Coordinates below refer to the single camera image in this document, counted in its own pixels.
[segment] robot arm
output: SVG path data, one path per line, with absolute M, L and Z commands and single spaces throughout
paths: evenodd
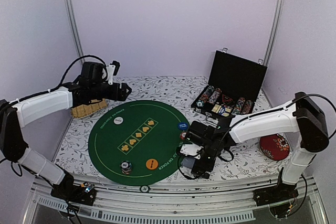
M 305 93 L 296 93 L 293 101 L 255 114 L 237 115 L 218 121 L 217 127 L 193 122 L 186 138 L 194 143 L 185 144 L 180 154 L 195 157 L 192 173 L 198 177 L 211 172 L 215 159 L 223 149 L 248 139 L 281 132 L 300 132 L 301 141 L 293 151 L 289 163 L 279 175 L 274 188 L 255 191 L 257 204 L 264 205 L 297 195 L 296 183 L 316 153 L 329 144 L 324 112 Z
M 19 163 L 34 174 L 47 179 L 57 189 L 54 191 L 54 196 L 65 200 L 76 198 L 76 202 L 85 204 L 81 200 L 83 197 L 76 196 L 78 191 L 82 191 L 82 189 L 73 185 L 73 177 L 31 149 L 23 139 L 21 128 L 56 111 L 82 104 L 89 105 L 92 100 L 102 100 L 103 98 L 116 101 L 126 100 L 132 91 L 130 87 L 125 83 L 113 83 L 113 76 L 117 74 L 119 67 L 120 64 L 114 61 L 104 71 L 103 64 L 85 62 L 81 75 L 75 82 L 65 83 L 55 91 L 19 101 L 12 106 L 6 100 L 1 100 L 0 150 L 5 158 L 11 162 Z M 93 201 L 94 197 L 89 198 L 90 205 Z

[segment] white wall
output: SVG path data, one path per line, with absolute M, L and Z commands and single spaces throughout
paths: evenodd
M 73 0 L 85 54 L 120 76 L 208 76 L 217 49 L 264 58 L 276 0 Z
M 285 0 L 264 89 L 274 105 L 297 91 L 320 93 L 336 103 L 336 0 Z M 326 102 L 329 134 L 336 119 Z M 318 154 L 311 169 L 330 223 L 336 223 L 336 137 Z
M 56 86 L 76 58 L 64 0 L 0 0 L 0 31 L 0 99 Z M 79 70 L 76 66 L 68 80 Z M 40 119 L 23 129 L 24 138 L 52 158 L 69 118 L 63 111 Z M 0 223 L 22 222 L 33 179 L 27 172 L 22 178 L 15 176 L 9 162 L 0 165 Z

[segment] orange poker chip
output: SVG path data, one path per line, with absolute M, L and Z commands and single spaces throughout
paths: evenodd
M 156 159 L 151 158 L 151 159 L 147 160 L 147 162 L 146 162 L 146 167 L 149 170 L 155 170 L 155 169 L 157 169 L 158 166 L 159 166 L 159 163 Z

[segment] round felt mat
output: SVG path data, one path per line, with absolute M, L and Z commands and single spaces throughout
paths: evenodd
M 182 145 L 178 123 L 188 122 L 174 107 L 156 101 L 124 103 L 103 115 L 89 137 L 89 154 L 106 178 L 129 186 L 151 185 L 177 170 L 176 148 Z M 158 162 L 148 169 L 149 159 Z M 129 161 L 132 172 L 120 164 Z

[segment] table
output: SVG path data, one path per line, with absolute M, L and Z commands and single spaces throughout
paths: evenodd
M 114 182 L 152 185 L 177 170 L 176 148 L 183 144 L 179 124 L 188 127 L 185 116 L 166 103 L 126 102 L 94 125 L 89 137 L 90 159 Z
M 132 93 L 126 102 L 136 100 L 161 101 L 174 106 L 191 123 L 200 121 L 206 123 L 206 117 L 190 108 L 191 103 L 207 84 L 206 77 L 132 77 L 116 78 L 115 82 L 125 82 L 132 88 Z M 99 173 L 91 162 L 88 153 L 88 138 L 92 127 L 107 111 L 124 102 L 108 101 L 108 107 L 84 119 L 73 119 L 55 157 L 55 163 L 67 171 L 92 177 L 104 176 Z M 270 108 L 270 105 L 260 91 L 254 112 Z M 224 163 L 220 160 L 215 164 L 209 180 L 237 180 L 251 177 L 274 175 L 279 172 L 286 161 L 273 161 L 267 158 L 259 149 L 259 139 L 254 138 L 232 147 L 234 160 Z M 178 171 L 158 183 L 173 183 L 186 181 Z

